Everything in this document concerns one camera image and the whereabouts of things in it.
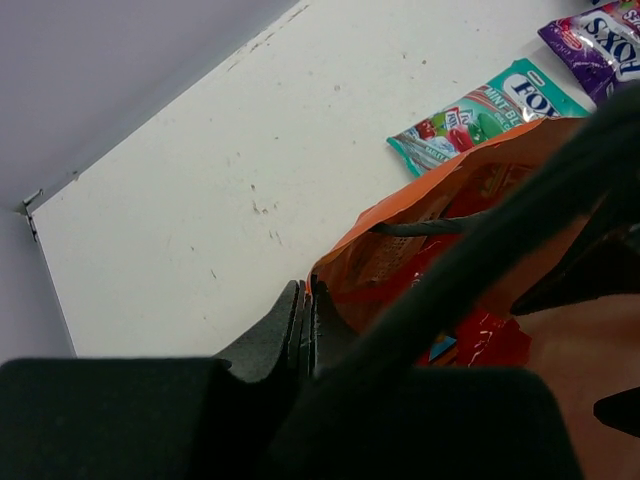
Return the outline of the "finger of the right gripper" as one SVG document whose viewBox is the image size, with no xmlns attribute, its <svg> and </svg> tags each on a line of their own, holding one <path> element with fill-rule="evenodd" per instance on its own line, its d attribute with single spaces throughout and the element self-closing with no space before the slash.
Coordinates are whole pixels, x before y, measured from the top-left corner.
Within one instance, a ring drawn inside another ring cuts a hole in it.
<svg viewBox="0 0 640 480">
<path fill-rule="evenodd" d="M 593 415 L 603 425 L 628 435 L 640 435 L 640 387 L 604 397 L 593 405 Z"/>
<path fill-rule="evenodd" d="M 515 316 L 639 292 L 639 226 L 619 229 L 558 264 L 511 306 Z"/>
</svg>

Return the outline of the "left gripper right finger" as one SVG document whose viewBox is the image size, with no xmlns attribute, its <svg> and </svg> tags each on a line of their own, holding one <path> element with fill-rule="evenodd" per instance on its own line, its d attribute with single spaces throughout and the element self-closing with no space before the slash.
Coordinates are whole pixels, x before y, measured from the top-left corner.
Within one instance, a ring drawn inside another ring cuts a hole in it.
<svg viewBox="0 0 640 480">
<path fill-rule="evenodd" d="M 420 367 L 461 312 L 423 287 L 324 365 L 274 435 L 263 479 L 580 479 L 557 402 L 522 368 Z"/>
</svg>

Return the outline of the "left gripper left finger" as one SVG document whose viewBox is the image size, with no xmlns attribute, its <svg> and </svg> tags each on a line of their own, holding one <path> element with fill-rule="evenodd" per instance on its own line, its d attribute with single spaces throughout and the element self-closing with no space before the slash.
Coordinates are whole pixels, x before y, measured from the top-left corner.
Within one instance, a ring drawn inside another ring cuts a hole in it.
<svg viewBox="0 0 640 480">
<path fill-rule="evenodd" d="M 299 388 L 305 287 L 219 353 L 1 368 L 5 479 L 249 478 Z"/>
</svg>

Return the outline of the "orange paper bag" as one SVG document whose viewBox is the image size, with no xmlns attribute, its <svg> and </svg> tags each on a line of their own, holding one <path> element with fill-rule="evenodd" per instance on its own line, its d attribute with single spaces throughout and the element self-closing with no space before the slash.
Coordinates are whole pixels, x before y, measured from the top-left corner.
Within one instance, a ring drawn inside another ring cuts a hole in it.
<svg viewBox="0 0 640 480">
<path fill-rule="evenodd" d="M 493 207 L 466 216 L 412 224 L 388 223 L 421 202 L 461 185 L 488 164 L 531 169 Z M 583 119 L 539 120 L 424 174 L 364 211 L 351 230 L 313 266 L 321 291 L 332 300 L 327 278 L 341 270 L 346 251 L 365 233 L 421 237 L 458 233 L 414 286 L 379 312 L 358 340 L 373 330 L 383 312 L 417 287 L 461 312 L 439 334 L 458 327 L 479 306 L 517 321 L 531 337 L 523 366 L 436 366 L 522 368 L 538 376 L 553 394 L 583 471 L 580 479 L 635 479 L 639 435 L 603 425 L 593 415 L 596 401 L 639 387 L 639 292 L 611 295 L 515 316 L 514 301 L 554 268 L 619 229 L 639 226 L 639 88 L 628 86 Z"/>
</svg>

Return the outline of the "green wafer packet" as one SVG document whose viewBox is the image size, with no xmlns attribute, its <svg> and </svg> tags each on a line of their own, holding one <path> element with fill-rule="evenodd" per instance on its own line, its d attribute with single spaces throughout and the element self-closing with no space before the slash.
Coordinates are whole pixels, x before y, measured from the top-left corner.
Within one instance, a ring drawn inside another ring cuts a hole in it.
<svg viewBox="0 0 640 480">
<path fill-rule="evenodd" d="M 528 59 L 387 139 L 416 177 L 503 133 L 541 118 L 588 111 Z"/>
</svg>

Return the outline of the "purple Fox's candy bag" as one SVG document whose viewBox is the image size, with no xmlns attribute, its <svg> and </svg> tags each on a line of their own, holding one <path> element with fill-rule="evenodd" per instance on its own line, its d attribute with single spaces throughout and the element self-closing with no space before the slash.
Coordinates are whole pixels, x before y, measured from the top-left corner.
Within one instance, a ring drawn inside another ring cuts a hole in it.
<svg viewBox="0 0 640 480">
<path fill-rule="evenodd" d="M 553 20 L 538 35 L 596 104 L 639 80 L 637 1 L 613 1 Z"/>
</svg>

